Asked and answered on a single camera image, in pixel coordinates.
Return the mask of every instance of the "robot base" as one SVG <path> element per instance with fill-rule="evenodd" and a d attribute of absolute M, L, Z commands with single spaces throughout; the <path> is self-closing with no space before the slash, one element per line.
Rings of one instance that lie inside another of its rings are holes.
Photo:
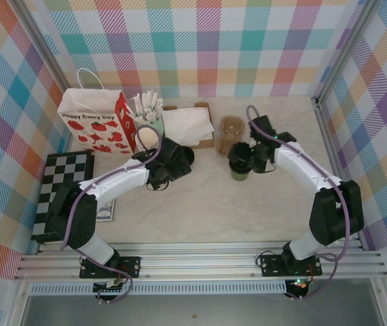
<path fill-rule="evenodd" d="M 81 259 L 80 265 L 80 278 L 118 278 L 119 276 L 118 273 L 100 268 L 87 259 Z M 141 269 L 141 258 L 120 257 L 117 253 L 105 265 L 126 272 L 132 278 L 138 278 Z"/>
<path fill-rule="evenodd" d="M 311 256 L 303 260 L 297 269 L 290 273 L 286 267 L 281 255 L 262 255 L 260 256 L 261 275 L 266 276 L 320 276 L 322 275 L 322 266 L 319 258 Z"/>

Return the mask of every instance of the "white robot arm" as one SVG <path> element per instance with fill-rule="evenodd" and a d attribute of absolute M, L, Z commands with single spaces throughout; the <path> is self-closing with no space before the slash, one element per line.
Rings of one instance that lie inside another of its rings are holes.
<path fill-rule="evenodd" d="M 361 192 L 354 181 L 344 182 L 315 163 L 291 134 L 277 134 L 266 115 L 250 121 L 250 127 L 255 145 L 233 145 L 228 155 L 230 161 L 256 173 L 269 172 L 267 162 L 277 164 L 291 173 L 313 198 L 310 230 L 286 244 L 281 255 L 288 274 L 296 274 L 311 265 L 314 255 L 324 246 L 345 237 L 343 201 L 349 212 L 350 234 L 362 230 Z"/>
<path fill-rule="evenodd" d="M 148 184 L 156 190 L 161 185 L 168 185 L 170 181 L 190 173 L 193 161 L 194 153 L 190 148 L 181 147 L 167 138 L 163 140 L 159 153 L 155 149 L 143 151 L 103 176 L 60 185 L 48 211 L 47 225 L 62 239 L 66 238 L 72 249 L 92 262 L 92 268 L 88 268 L 90 272 L 82 265 L 81 277 L 108 278 L 114 275 L 114 271 L 98 269 L 98 265 L 113 270 L 124 267 L 119 262 L 118 252 L 95 232 L 97 210 L 134 187 Z M 71 214 L 73 218 L 68 227 Z"/>

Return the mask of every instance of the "chessboard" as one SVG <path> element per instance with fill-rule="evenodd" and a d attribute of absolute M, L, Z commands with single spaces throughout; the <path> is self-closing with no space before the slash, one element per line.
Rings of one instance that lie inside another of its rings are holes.
<path fill-rule="evenodd" d="M 49 205 L 63 181 L 80 182 L 92 179 L 93 170 L 94 156 L 89 150 L 47 156 L 31 240 L 37 242 L 61 240 L 45 224 Z"/>

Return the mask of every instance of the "cardboard tray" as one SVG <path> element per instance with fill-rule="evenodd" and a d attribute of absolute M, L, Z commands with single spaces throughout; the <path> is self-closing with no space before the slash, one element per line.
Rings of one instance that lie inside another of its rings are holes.
<path fill-rule="evenodd" d="M 199 103 L 195 103 L 193 105 L 193 107 L 206 107 L 207 108 L 207 111 L 208 111 L 208 116 L 210 118 L 210 122 L 211 124 L 213 124 L 212 122 L 212 115 L 210 113 L 210 106 L 208 105 L 207 102 L 199 102 Z M 170 110 L 175 110 L 177 108 L 176 105 L 171 105 L 171 106 L 167 106 L 167 107 L 164 107 L 164 110 L 165 111 L 170 111 Z M 200 141 L 200 143 L 196 146 L 190 146 L 192 149 L 201 149 L 201 148 L 211 148 L 211 147 L 214 147 L 215 146 L 215 132 L 212 132 L 212 139 L 206 139 L 204 141 Z"/>

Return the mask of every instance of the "plaid wallpaper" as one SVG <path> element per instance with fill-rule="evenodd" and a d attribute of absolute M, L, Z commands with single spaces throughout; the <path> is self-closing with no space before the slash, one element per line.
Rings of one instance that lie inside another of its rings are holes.
<path fill-rule="evenodd" d="M 350 17 L 350 19 L 346 25 L 346 28 L 344 29 L 344 32 L 343 32 L 342 36 L 340 37 L 340 40 L 338 41 L 338 43 L 333 51 L 332 56 L 329 59 L 328 65 L 322 74 L 322 77 L 320 79 L 320 82 L 317 85 L 316 90 L 314 91 L 313 97 L 318 97 L 320 92 L 322 91 L 323 86 L 325 85 L 325 82 L 326 82 L 326 80 L 331 72 L 331 69 L 334 67 L 335 63 L 337 62 L 337 59 L 339 58 L 339 55 L 342 52 L 343 46 L 349 38 L 350 31 L 352 30 L 356 21 L 358 20 L 358 17 L 361 13 L 361 10 L 362 10 L 365 2 L 366 2 L 366 0 L 358 0 L 358 4 L 356 5 L 354 12 L 352 13 L 352 16 Z"/>
<path fill-rule="evenodd" d="M 48 153 L 69 136 L 56 117 L 62 93 L 27 33 L 0 0 L 0 324 L 32 233 Z"/>
<path fill-rule="evenodd" d="M 369 246 L 387 263 L 387 0 L 323 109 L 344 172 L 361 187 Z"/>
<path fill-rule="evenodd" d="M 72 84 L 85 67 L 127 97 L 213 97 L 307 94 L 358 1 L 26 2 Z"/>

